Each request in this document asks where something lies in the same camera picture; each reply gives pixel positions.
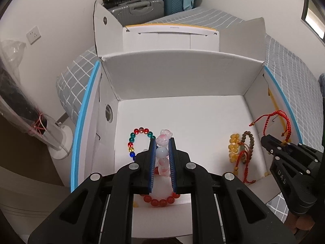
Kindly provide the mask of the person's right hand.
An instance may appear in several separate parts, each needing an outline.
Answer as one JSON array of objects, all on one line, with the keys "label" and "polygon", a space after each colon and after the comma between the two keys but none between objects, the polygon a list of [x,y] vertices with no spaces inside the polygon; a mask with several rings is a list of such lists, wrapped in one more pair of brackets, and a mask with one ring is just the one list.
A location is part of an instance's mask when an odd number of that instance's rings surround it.
[{"label": "person's right hand", "polygon": [[296,243],[316,243],[318,225],[310,215],[298,216],[289,211],[284,225],[292,231]]}]

